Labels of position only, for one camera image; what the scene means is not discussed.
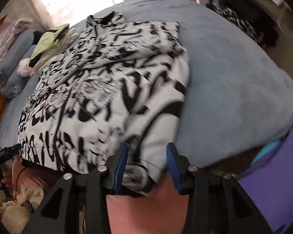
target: hello kitty plush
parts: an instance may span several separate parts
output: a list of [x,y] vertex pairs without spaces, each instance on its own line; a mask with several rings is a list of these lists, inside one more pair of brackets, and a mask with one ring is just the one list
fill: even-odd
[[30,58],[25,58],[23,60],[20,60],[18,69],[16,71],[18,75],[22,77],[26,77],[26,76],[32,77],[34,75],[34,71],[32,67],[29,66],[29,62],[30,62]]

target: green cloth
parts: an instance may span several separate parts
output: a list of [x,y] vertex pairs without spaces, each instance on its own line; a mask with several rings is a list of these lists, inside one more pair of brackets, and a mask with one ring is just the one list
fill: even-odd
[[38,44],[32,53],[30,59],[34,59],[37,55],[52,49],[59,45],[60,40],[58,39],[59,35],[69,28],[69,24],[64,24],[61,26],[54,27],[47,31],[44,35],[41,36]]

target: white plush toy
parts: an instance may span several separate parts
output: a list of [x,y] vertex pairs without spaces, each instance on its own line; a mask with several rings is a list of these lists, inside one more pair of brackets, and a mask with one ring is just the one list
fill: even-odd
[[17,74],[26,77],[26,76],[33,76],[34,71],[33,69],[29,66],[30,58],[25,58],[23,60],[20,60],[18,69],[17,69]]

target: blue gripper pad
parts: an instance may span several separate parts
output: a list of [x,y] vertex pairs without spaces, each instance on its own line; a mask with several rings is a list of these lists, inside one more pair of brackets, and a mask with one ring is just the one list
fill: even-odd
[[181,185],[181,175],[169,145],[166,146],[166,158],[167,158],[170,173],[172,175],[172,180],[175,185],[175,189],[178,191],[179,194],[181,194],[183,190],[183,187]]
[[116,171],[115,171],[115,182],[113,186],[113,190],[115,194],[117,194],[119,189],[121,188],[121,182],[123,180],[125,167],[127,164],[129,148],[130,148],[129,144],[125,144],[123,148],[123,152],[121,153],[121,157],[119,159]]

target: teal object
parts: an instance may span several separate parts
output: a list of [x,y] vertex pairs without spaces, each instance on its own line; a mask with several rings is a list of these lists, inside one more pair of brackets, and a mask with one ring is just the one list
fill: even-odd
[[254,164],[255,162],[257,162],[259,159],[261,159],[263,156],[265,156],[269,152],[271,152],[273,149],[275,149],[276,147],[278,147],[280,144],[281,144],[281,140],[280,139],[277,139],[277,140],[274,140],[274,141],[268,143],[256,155],[256,157],[253,159],[251,165]]

